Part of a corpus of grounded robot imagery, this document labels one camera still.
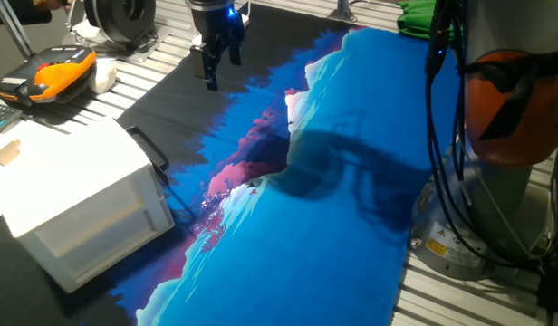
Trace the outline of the person's hand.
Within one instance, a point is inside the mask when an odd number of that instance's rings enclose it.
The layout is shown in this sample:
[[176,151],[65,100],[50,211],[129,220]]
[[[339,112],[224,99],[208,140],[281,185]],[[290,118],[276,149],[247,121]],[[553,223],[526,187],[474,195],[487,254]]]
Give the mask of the person's hand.
[[40,12],[68,9],[72,0],[33,0],[34,7]]

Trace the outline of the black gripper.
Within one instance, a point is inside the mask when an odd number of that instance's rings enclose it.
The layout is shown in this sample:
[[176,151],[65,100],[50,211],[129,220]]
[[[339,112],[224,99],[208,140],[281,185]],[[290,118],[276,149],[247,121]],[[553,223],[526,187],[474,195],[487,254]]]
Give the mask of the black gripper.
[[[245,15],[235,9],[234,0],[187,0],[192,16],[192,46],[190,58],[194,75],[206,83],[210,91],[218,91],[216,80],[217,56],[212,54],[206,43],[228,36],[233,30],[245,27]],[[244,33],[229,36],[230,62],[240,66],[241,44]]]

